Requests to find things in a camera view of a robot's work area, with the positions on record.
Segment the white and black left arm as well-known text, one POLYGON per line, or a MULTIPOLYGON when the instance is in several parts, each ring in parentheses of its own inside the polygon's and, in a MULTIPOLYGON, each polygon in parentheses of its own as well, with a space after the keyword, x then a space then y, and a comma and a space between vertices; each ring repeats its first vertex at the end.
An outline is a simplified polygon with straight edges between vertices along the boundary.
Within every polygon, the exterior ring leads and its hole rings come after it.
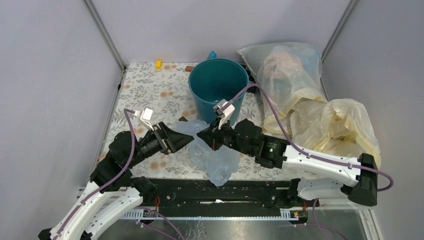
POLYGON ((55 227, 43 229, 40 240, 96 240, 131 209, 158 204, 156 187, 146 177, 133 177, 131 168, 156 153, 173 154, 194 140, 163 122, 140 140, 132 130, 118 133, 97 165, 73 208, 55 227))

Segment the light blue plastic trash bag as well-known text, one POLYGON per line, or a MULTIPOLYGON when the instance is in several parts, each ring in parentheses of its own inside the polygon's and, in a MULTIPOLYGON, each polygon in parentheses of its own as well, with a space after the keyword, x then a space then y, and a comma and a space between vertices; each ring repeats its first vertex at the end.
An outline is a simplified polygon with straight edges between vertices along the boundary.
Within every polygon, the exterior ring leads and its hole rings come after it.
POLYGON ((221 187, 230 179, 233 173, 237 172, 241 154, 226 146, 221 146, 218 150, 212 150, 202 139, 197 136, 209 125, 202 120, 194 119, 189 121, 179 121, 174 123, 176 132, 194 137, 188 146, 190 160, 202 170, 207 172, 211 183, 216 187, 221 187))

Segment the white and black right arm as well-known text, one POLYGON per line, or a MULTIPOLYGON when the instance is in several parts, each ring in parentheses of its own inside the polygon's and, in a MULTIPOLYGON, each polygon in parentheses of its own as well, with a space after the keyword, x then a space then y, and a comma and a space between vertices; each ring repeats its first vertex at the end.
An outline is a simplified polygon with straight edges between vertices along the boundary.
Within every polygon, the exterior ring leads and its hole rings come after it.
POLYGON ((288 140, 263 134, 262 128, 244 119, 235 127, 214 120, 197 133, 212 150, 226 146, 253 157, 262 167, 300 169, 321 175, 321 179, 292 179, 287 201, 299 206, 304 201, 346 195, 353 203, 373 207, 378 203, 377 165, 374 157, 336 156, 299 147, 288 140))

